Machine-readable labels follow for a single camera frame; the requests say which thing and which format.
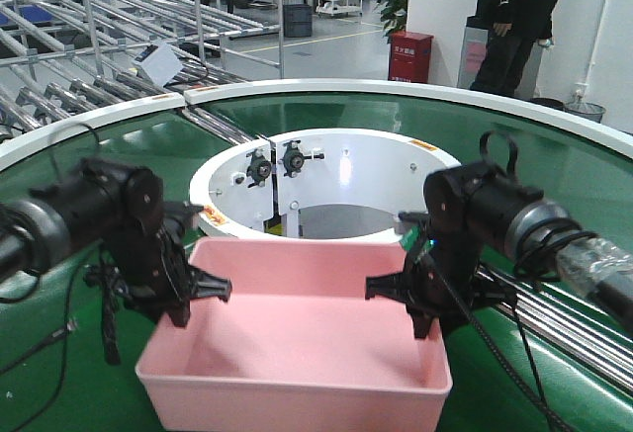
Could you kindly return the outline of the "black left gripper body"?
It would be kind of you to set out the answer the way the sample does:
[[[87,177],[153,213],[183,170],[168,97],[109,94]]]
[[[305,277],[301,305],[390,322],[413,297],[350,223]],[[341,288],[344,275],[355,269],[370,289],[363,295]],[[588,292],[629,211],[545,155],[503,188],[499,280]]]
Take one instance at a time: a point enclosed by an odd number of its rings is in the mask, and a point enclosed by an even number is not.
[[[110,263],[92,266],[84,281],[120,295],[126,307],[156,321],[161,302],[190,301],[182,238],[203,210],[188,202],[134,202],[122,226],[106,235]]]

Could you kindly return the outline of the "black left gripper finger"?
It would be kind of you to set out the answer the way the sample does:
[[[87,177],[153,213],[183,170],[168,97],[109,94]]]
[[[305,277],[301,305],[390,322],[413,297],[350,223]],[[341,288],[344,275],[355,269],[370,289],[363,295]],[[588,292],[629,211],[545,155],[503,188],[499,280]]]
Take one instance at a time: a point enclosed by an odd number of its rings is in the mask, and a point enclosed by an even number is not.
[[[231,280],[215,276],[195,266],[190,271],[190,298],[192,300],[217,298],[228,302],[231,296]]]
[[[176,302],[161,302],[158,309],[166,313],[172,324],[176,327],[184,328],[191,318],[190,302],[188,300]]]

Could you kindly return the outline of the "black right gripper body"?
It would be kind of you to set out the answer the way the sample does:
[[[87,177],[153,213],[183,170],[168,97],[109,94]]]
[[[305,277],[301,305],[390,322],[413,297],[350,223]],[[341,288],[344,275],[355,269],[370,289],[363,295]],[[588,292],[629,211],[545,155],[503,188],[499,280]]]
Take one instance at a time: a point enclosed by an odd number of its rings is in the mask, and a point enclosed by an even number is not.
[[[476,310],[509,300],[509,285],[477,274],[484,243],[466,231],[444,232],[431,225],[423,212],[400,212],[405,234],[424,227],[428,252],[417,262],[406,255],[403,267],[407,285],[406,307],[414,306],[437,316],[445,334],[468,322],[465,309]]]

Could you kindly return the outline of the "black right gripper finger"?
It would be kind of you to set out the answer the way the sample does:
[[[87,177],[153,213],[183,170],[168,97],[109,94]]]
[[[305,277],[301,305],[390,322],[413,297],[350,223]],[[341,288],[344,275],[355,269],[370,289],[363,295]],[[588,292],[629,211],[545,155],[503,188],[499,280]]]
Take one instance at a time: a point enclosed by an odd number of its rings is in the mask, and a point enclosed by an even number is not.
[[[382,297],[391,301],[407,302],[407,285],[402,272],[365,279],[365,300]]]
[[[414,306],[409,306],[407,313],[412,321],[413,337],[415,339],[425,339],[437,316]]]

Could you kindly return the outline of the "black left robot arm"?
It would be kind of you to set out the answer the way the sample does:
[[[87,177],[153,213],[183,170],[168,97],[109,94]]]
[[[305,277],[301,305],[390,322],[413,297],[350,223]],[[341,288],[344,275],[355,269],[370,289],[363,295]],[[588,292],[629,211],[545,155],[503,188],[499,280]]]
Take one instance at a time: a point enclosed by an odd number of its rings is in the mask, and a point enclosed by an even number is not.
[[[230,298],[230,280],[192,266],[182,239],[202,206],[167,201],[143,166],[83,158],[59,181],[1,208],[1,277],[47,273],[100,241],[113,258],[103,275],[126,307],[187,325],[190,302]]]

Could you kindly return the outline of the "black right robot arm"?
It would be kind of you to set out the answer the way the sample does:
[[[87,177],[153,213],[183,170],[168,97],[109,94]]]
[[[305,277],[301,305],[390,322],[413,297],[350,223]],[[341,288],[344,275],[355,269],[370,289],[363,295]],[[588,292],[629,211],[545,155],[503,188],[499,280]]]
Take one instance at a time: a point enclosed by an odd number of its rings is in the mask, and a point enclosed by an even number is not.
[[[630,332],[631,254],[583,229],[541,189],[520,184],[512,138],[506,141],[506,165],[495,163],[491,136],[480,138],[480,160],[426,177],[425,212],[399,214],[410,228],[404,266],[367,278],[366,299],[403,304],[417,339],[427,336],[434,320],[450,332],[473,321],[478,308],[516,301],[507,282],[477,277],[489,247],[513,263],[516,278],[532,285],[562,280]]]

